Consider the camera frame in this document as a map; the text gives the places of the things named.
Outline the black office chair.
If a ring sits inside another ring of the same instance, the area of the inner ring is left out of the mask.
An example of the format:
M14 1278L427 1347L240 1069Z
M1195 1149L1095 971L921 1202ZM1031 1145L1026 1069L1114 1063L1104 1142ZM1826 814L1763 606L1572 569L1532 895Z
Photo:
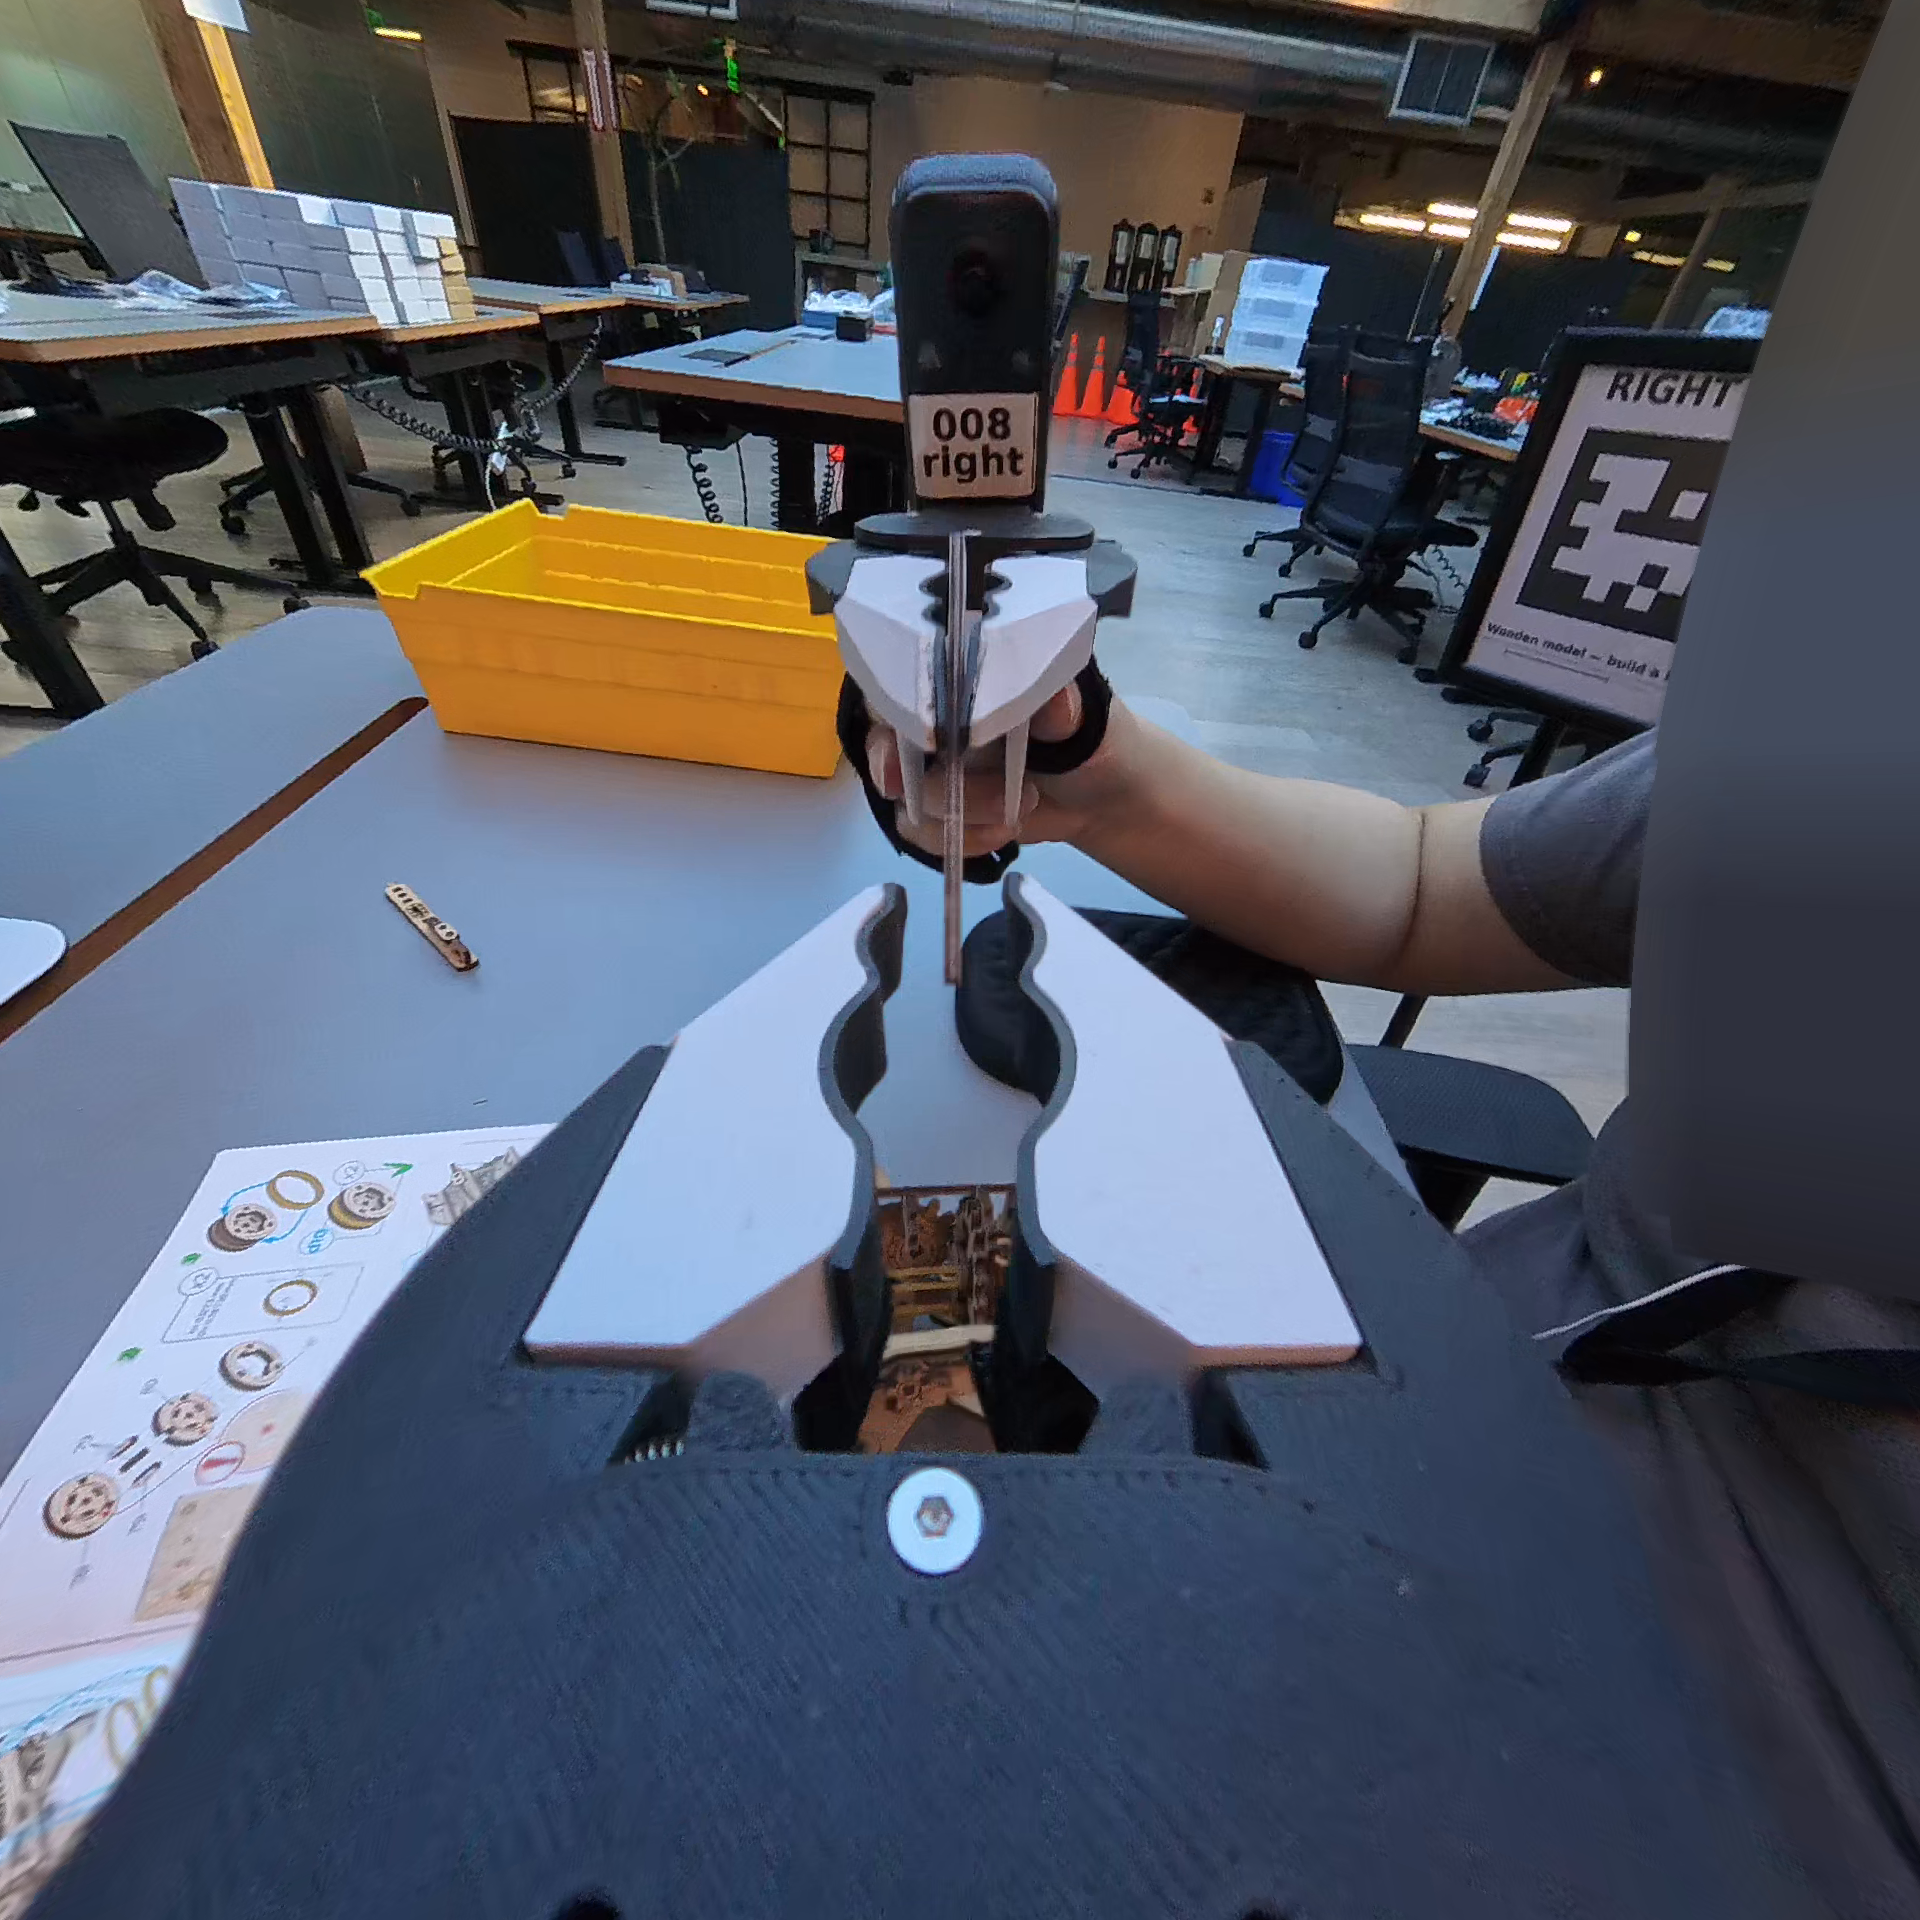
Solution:
M1193 358L1163 350L1161 321L1159 291L1127 294L1107 447L1111 469L1120 466L1127 447L1135 452L1135 481L1187 450L1190 428L1201 411L1192 393L1198 367Z
M1444 517L1450 469L1422 434L1433 338L1388 341L1353 333L1343 350L1331 455L1308 490L1297 535L1302 547L1350 563L1344 582L1272 593L1259 617L1278 603L1318 599L1320 617L1299 636L1312 649L1336 620L1377 612L1400 638L1400 660L1422 651L1433 597L1404 582L1406 566L1439 548L1475 548L1479 532Z
M159 499L161 483L199 473L227 450L230 439L218 422L180 406L136 417L35 417L6 425L2 481L20 490L20 507L33 513L49 499L74 517L98 513L107 531L106 551L33 578L49 611L71 620L76 606L131 586L151 607L164 607L187 627L192 658L214 655L218 643L170 586L187 581L199 602L215 606L220 597L210 574L196 559L143 543L121 509L151 532L171 532L176 519Z

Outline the wooden model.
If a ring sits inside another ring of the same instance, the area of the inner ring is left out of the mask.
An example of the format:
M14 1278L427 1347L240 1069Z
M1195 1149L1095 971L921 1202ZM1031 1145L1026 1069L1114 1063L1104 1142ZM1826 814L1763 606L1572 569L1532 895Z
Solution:
M864 1455L994 1453L976 1385L1009 1281L1011 1185L875 1186L892 1326L855 1447Z

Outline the framed tag sign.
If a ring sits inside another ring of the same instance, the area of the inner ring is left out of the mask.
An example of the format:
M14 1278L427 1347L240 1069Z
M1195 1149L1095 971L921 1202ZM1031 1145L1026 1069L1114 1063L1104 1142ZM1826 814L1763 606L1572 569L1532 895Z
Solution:
M1508 783L1652 730L1761 338L1571 326L1436 681L1532 732Z

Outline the yellow plastic bin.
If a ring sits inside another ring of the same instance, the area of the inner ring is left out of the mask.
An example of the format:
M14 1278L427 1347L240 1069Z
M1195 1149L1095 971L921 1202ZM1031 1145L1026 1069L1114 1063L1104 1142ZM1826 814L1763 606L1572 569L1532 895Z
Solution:
M519 500L367 569L451 734L831 777L817 535Z

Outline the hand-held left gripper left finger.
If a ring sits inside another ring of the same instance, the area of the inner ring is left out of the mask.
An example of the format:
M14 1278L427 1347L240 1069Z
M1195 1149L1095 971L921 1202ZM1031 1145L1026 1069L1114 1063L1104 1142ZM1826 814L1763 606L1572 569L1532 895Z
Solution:
M540 1359L758 1379L777 1406L873 1373L889 1327L875 1154L905 890L873 884L682 1029L523 1331Z

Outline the person's right forearm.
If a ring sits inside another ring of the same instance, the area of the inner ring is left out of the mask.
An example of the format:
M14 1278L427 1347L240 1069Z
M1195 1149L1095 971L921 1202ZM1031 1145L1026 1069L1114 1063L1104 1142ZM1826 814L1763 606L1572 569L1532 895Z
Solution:
M1551 977L1482 868L1491 799L1406 806L1252 774L1118 709L1118 780L1087 852L1192 921L1383 991L1521 991Z

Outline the grey top desk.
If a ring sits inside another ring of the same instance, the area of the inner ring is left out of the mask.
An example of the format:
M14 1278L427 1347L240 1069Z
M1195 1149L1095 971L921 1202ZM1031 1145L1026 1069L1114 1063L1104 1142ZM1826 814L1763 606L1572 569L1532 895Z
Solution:
M771 441L782 532L847 537L858 522L907 506L889 329L858 343L818 326L736 329L614 356L601 370L614 391L652 403L666 441Z

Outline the white storage drawers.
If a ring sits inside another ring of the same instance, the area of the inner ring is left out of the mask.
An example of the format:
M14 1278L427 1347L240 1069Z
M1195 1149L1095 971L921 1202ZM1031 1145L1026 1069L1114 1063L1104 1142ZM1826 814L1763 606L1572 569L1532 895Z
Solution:
M1323 262L1251 257L1239 269L1219 356L1231 367L1303 370L1326 278Z

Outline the indoor tree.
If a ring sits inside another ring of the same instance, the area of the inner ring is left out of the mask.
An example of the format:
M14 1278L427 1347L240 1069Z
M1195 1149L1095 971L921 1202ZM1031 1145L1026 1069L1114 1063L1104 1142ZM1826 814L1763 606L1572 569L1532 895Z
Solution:
M688 159L719 140L727 85L714 69L646 59L615 63L619 149L639 262L703 268Z

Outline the small wooden strip part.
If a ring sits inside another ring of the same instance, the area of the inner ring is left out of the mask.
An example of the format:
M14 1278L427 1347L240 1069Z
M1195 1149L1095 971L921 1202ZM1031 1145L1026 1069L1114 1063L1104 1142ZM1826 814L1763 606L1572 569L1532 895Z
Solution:
M415 929L456 971L468 973L478 969L478 957L457 929L443 921L443 916L439 916L412 886L406 882L388 882L382 893L403 915L410 929Z

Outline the thin wooden stick part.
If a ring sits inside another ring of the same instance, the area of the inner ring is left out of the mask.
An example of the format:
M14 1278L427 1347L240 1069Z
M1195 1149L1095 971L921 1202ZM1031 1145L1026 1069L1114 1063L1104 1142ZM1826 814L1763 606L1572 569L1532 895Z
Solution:
M969 611L967 529L947 539L947 614L938 666L935 732L944 769L944 981L962 977L967 868L967 751L975 697L975 617Z

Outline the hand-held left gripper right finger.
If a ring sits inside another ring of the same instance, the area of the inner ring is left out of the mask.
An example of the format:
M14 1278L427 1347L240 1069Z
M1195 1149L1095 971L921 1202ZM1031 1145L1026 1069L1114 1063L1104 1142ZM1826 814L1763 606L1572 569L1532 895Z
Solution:
M999 1355L1072 1375L1336 1365L1361 1331L1257 1108L1256 1047L1016 876L962 949L961 1042L1031 1095Z

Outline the printed booklet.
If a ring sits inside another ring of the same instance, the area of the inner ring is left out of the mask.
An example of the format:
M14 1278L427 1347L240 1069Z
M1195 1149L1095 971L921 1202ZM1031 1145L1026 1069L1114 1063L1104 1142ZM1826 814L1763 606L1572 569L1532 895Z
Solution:
M2 1916L26 1916L112 1796L199 1630L131 1637L2 1675Z

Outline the wooden edged desk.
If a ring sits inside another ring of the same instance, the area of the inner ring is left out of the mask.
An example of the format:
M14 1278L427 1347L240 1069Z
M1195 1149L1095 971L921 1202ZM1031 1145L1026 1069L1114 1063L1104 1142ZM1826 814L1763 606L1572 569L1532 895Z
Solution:
M375 370L370 318L298 309L147 311L106 299L12 294L2 318L8 406L129 417L161 406L230 410L256 457L295 548L306 593L370 597L375 563L326 437L319 393Z
M358 348L375 401L407 398L441 410L443 428L426 428L439 444L438 490L464 507L487 506L487 452L511 401L538 414L530 465L554 465L562 478L578 469L623 469L623 452L584 444L587 403L571 398L577 379L594 381L593 363L601 356L679 346L751 316L751 299L739 293L646 294L632 285L489 277L473 278L472 291L472 321L385 326Z

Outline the ceiling air vent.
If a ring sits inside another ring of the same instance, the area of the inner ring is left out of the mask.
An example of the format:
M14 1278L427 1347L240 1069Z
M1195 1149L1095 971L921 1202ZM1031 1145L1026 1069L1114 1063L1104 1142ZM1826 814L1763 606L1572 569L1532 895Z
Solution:
M1473 124L1497 62L1491 38L1415 33L1388 99L1386 117L1436 129Z

